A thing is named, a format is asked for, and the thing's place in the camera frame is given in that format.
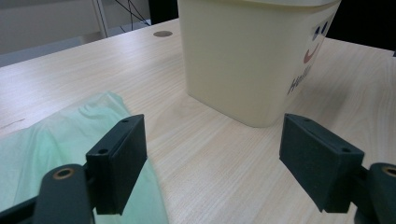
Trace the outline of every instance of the green cloth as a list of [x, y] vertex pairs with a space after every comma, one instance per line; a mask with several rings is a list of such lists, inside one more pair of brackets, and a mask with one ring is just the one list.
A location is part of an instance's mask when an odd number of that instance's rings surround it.
[[[130, 113], [111, 92], [71, 105], [27, 129], [0, 139], [0, 211], [37, 195], [51, 169], [84, 164], [85, 154]], [[97, 216], [96, 223], [168, 223], [157, 176], [146, 161], [122, 216]]]

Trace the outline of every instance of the cartoon face drawing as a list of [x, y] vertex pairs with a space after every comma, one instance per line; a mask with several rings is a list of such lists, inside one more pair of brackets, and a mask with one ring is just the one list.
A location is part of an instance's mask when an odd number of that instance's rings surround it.
[[306, 54], [305, 54], [305, 56], [304, 56], [304, 63], [308, 63], [308, 62], [312, 59], [312, 57], [314, 57], [315, 53], [316, 53], [317, 50], [318, 50], [319, 44], [320, 44], [321, 41], [323, 40], [324, 36], [326, 36], [326, 33], [327, 33], [327, 24], [328, 24], [328, 23], [329, 23], [329, 22], [326, 21], [321, 29], [320, 29], [320, 26], [318, 26], [317, 30], [315, 31], [315, 33], [314, 33], [314, 35], [313, 35], [313, 37], [312, 37], [312, 41], [313, 41], [313, 42], [316, 42], [317, 44], [316, 44], [316, 46], [315, 46], [315, 49], [314, 49], [313, 51], [311, 51], [312, 53], [309, 53], [309, 50], [306, 51]]
[[322, 44], [323, 39], [329, 30], [330, 22], [332, 21], [333, 16], [334, 15], [331, 15], [328, 19], [322, 21], [312, 28], [311, 34], [306, 43], [306, 52], [302, 59], [300, 70], [298, 70], [295, 74], [295, 78], [291, 82], [287, 95], [293, 92], [308, 75], [315, 57], [318, 54], [320, 45]]

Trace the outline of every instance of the screw hole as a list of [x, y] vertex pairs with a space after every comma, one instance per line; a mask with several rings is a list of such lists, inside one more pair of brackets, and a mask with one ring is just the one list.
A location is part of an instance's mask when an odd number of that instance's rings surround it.
[[351, 152], [351, 150], [350, 150], [349, 148], [346, 148], [346, 147], [343, 147], [341, 150], [342, 150], [343, 152]]
[[108, 152], [108, 150], [107, 149], [100, 149], [99, 151], [98, 151], [98, 153], [99, 154], [106, 154]]
[[66, 179], [69, 176], [71, 176], [73, 173], [74, 173], [74, 170], [72, 168], [63, 168], [62, 170], [56, 172], [53, 175], [53, 178], [58, 179], [58, 180]]

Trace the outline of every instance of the table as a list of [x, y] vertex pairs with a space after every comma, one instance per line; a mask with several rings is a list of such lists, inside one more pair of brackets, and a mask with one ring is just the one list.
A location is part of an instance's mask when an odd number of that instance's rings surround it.
[[[287, 112], [362, 149], [365, 167], [396, 163], [392, 54], [325, 39]], [[278, 159], [282, 119], [250, 128], [186, 93], [178, 20], [0, 68], [0, 136], [100, 91], [146, 115], [171, 223], [353, 223], [353, 205], [347, 215], [321, 214]]]

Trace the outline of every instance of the black cable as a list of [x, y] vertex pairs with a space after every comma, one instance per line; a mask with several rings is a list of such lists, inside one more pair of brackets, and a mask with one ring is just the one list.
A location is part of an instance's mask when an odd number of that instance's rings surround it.
[[116, 1], [120, 6], [122, 6], [125, 10], [127, 10], [129, 13], [131, 13], [131, 15], [135, 16], [135, 17], [138, 18], [140, 21], [142, 21], [143, 23], [145, 23], [146, 25], [149, 26], [149, 24], [148, 24], [146, 21], [144, 21], [144, 20], [140, 19], [139, 17], [137, 17], [131, 10], [129, 10], [127, 7], [125, 7], [121, 2], [119, 2], [118, 0], [115, 0], [115, 1]]
[[[100, 6], [98, 0], [96, 0], [96, 4], [98, 7]], [[108, 37], [106, 27], [105, 27], [105, 22], [103, 21], [102, 10], [100, 8], [99, 8], [99, 13], [100, 13], [100, 19], [102, 20], [102, 24], [103, 24], [103, 29], [105, 30], [105, 35], [106, 35], [106, 37]]]
[[128, 0], [129, 3], [131, 3], [132, 7], [134, 8], [134, 10], [137, 12], [137, 14], [139, 14], [140, 18], [144, 21], [144, 23], [149, 26], [149, 23], [145, 20], [145, 18], [142, 16], [142, 14], [140, 14], [139, 10], [137, 10], [137, 8], [134, 6], [134, 3], [131, 0]]
[[121, 28], [121, 30], [122, 30], [124, 33], [126, 33], [126, 31], [125, 31], [124, 29], [122, 29], [122, 26], [120, 26], [120, 28]]
[[[129, 11], [132, 11], [131, 10], [131, 4], [129, 4], [129, 0], [128, 0], [128, 8], [129, 8]], [[133, 20], [133, 17], [132, 17], [132, 13], [131, 14], [129, 14], [130, 16], [131, 16], [131, 31], [134, 29], [134, 20]]]

